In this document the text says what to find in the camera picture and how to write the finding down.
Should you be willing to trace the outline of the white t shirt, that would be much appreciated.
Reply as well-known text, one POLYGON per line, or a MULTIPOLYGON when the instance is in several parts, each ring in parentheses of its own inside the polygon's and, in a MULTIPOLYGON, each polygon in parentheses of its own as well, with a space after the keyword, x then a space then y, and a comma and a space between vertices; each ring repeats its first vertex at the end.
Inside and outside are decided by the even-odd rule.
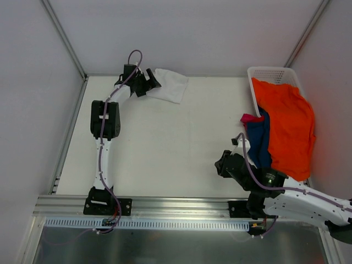
POLYGON ((184 92, 189 84, 189 78, 167 69, 156 68, 154 72, 156 80, 161 84, 159 88, 148 91, 148 97, 180 104, 184 92))

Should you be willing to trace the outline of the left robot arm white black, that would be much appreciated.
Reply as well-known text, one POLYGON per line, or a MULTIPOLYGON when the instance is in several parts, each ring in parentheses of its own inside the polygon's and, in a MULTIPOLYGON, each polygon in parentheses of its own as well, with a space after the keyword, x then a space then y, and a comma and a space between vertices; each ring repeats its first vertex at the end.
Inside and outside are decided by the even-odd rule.
POLYGON ((132 95, 145 96, 148 91, 160 87, 150 68, 143 73, 137 65, 125 64, 123 73, 107 99, 92 101, 90 131, 96 143, 97 163, 93 186, 85 201, 84 215, 128 213, 126 208, 119 208, 113 193, 111 148, 121 130, 120 107, 132 95))

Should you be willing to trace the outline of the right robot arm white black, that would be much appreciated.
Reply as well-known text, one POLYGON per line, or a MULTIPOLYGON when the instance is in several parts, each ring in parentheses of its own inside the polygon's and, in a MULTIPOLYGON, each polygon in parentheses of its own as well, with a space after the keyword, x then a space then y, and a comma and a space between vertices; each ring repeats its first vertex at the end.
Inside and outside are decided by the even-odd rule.
POLYGON ((214 165, 219 176, 235 180, 249 192, 244 206, 229 203, 232 217, 294 219, 351 244, 351 200, 326 195, 272 168, 256 168, 229 150, 214 165))

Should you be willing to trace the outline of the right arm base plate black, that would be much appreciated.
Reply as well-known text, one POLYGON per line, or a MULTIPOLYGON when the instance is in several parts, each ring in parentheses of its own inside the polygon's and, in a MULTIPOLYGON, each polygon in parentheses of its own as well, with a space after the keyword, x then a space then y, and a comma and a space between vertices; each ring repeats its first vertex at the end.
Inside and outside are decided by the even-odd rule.
POLYGON ((230 218, 251 218, 246 200, 228 201, 228 212, 230 218))

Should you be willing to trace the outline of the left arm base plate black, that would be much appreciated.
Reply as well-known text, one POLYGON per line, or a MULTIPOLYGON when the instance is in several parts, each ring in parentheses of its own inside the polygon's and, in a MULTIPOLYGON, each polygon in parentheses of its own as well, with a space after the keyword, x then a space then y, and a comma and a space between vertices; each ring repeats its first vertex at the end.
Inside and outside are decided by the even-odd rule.
POLYGON ((117 213, 117 216, 130 216, 132 209, 132 199, 118 198, 121 210, 118 207, 116 200, 113 197, 93 198, 88 197, 85 201, 83 209, 84 215, 92 216, 112 216, 117 213))

